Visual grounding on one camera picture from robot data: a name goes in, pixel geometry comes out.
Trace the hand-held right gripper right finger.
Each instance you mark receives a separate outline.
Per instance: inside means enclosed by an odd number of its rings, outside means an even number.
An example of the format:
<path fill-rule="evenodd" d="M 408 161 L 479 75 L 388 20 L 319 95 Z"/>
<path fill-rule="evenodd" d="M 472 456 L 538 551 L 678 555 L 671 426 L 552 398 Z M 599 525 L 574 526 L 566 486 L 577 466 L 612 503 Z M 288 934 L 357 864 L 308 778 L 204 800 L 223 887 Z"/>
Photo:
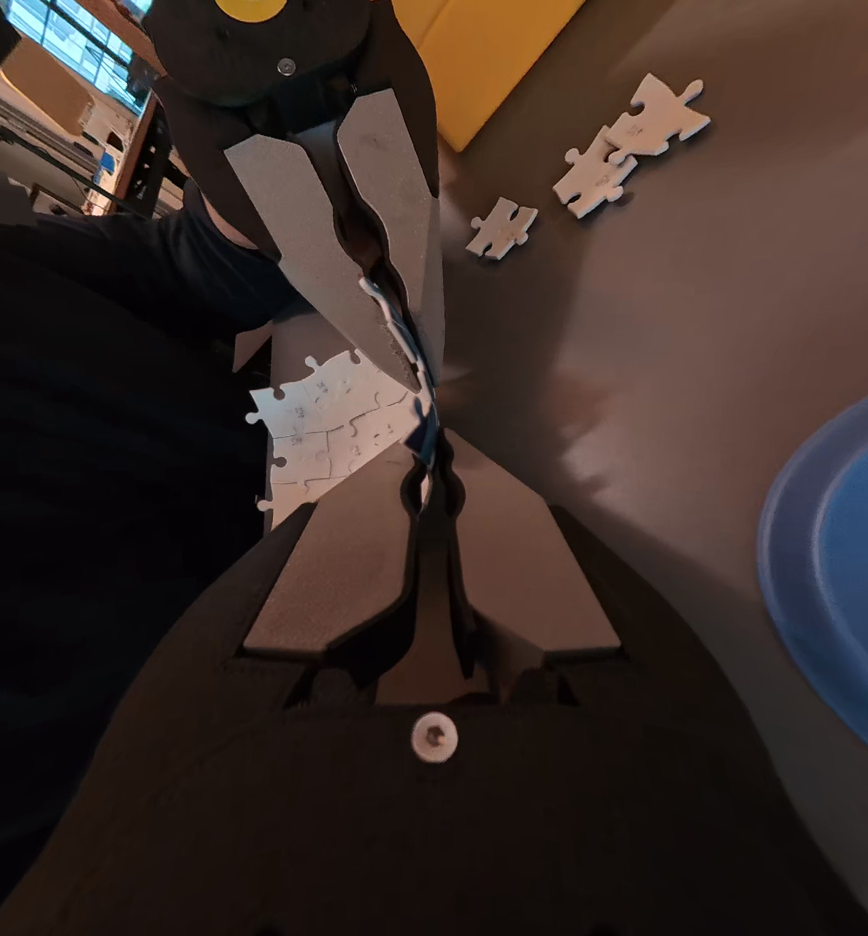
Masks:
<path fill-rule="evenodd" d="M 497 681 L 622 646 L 545 499 L 450 429 L 440 435 L 454 646 Z"/>

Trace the yellow plastic bin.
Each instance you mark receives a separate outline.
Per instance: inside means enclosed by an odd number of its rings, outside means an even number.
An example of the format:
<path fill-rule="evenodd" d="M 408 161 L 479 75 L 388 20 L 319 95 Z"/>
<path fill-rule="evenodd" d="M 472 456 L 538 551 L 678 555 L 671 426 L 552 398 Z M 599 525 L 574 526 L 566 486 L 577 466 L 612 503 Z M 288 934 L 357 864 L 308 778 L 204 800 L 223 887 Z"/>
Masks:
<path fill-rule="evenodd" d="M 582 1 L 394 1 L 461 153 L 578 13 Z"/>

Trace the blue round plastic stand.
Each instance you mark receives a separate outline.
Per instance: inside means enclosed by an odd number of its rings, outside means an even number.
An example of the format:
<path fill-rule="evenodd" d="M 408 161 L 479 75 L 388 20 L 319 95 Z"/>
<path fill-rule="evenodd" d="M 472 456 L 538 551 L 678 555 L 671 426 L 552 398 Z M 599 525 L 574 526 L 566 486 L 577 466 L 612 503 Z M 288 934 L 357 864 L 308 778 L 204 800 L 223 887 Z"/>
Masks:
<path fill-rule="evenodd" d="M 778 474 L 758 522 L 756 568 L 791 659 L 868 746 L 868 397 Z"/>

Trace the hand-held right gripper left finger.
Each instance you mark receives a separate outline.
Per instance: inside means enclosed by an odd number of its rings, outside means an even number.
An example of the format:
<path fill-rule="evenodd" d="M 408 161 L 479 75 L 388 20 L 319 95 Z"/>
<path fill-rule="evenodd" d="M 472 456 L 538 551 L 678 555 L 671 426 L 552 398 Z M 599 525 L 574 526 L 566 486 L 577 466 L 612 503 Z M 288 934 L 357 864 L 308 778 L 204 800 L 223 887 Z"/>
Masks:
<path fill-rule="evenodd" d="M 397 443 L 323 495 L 243 643 L 347 672 L 361 688 L 410 647 L 424 465 Z"/>

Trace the person's left forearm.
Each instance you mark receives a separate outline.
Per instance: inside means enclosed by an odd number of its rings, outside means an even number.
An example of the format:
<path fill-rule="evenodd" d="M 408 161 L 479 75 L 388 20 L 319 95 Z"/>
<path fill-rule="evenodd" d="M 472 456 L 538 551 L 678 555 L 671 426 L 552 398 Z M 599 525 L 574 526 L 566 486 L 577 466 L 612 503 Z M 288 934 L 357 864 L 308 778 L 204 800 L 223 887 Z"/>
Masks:
<path fill-rule="evenodd" d="M 112 300 L 192 345 L 236 337 L 309 311 L 277 264 L 230 240 L 194 180 L 180 211 L 159 220 L 132 214 L 38 215 L 0 224 L 0 254 Z"/>

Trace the background wooden table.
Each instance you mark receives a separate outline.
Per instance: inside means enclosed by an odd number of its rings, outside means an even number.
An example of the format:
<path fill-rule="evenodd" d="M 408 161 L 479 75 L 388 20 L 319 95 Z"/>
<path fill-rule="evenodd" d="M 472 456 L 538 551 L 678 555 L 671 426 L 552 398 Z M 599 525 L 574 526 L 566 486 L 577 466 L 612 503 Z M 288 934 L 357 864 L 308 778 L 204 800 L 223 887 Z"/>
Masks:
<path fill-rule="evenodd" d="M 189 173 L 154 93 L 137 121 L 95 103 L 83 130 L 78 144 L 96 160 L 84 187 L 84 215 L 129 213 L 159 219 L 182 208 Z"/>

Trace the large window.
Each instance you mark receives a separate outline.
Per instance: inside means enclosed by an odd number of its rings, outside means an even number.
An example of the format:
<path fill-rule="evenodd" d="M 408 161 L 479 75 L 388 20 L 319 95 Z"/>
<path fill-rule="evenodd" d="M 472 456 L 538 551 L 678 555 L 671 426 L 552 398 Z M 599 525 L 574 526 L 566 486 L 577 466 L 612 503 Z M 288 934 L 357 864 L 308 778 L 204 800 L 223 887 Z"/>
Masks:
<path fill-rule="evenodd" d="M 9 23 L 61 64 L 118 104 L 141 116 L 148 90 L 135 76 L 135 53 L 78 2 L 3 1 Z"/>

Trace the white assembled puzzle ball section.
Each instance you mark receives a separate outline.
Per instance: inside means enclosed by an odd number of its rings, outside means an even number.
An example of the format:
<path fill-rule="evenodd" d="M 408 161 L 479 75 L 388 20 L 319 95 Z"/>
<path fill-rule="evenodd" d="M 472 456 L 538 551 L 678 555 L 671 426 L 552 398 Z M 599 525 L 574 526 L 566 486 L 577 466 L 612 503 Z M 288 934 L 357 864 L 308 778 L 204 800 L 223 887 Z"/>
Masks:
<path fill-rule="evenodd" d="M 342 352 L 323 364 L 305 362 L 305 379 L 251 392 L 250 424 L 262 423 L 271 440 L 269 495 L 257 503 L 275 530 L 304 505 L 314 504 L 387 449 L 401 445 L 428 473 L 436 463 L 440 420 L 424 356 L 400 312 L 370 279 L 360 287 L 380 308 L 383 323 L 419 381 L 401 386 L 362 350 Z"/>

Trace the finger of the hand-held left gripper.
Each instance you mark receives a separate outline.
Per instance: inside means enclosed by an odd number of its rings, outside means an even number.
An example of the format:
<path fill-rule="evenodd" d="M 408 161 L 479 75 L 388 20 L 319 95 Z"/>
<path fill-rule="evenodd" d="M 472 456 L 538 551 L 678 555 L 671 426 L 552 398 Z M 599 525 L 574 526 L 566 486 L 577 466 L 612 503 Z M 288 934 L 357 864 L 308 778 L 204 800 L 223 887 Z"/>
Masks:
<path fill-rule="evenodd" d="M 292 141 L 254 135 L 224 154 L 274 241 L 290 284 L 380 370 L 419 391 L 415 368 L 379 303 L 361 286 L 362 268 L 337 236 L 333 204 L 308 152 Z"/>
<path fill-rule="evenodd" d="M 355 193 L 381 224 L 384 254 L 434 384 L 446 344 L 440 201 L 432 194 L 394 90 L 358 97 L 336 131 Z"/>

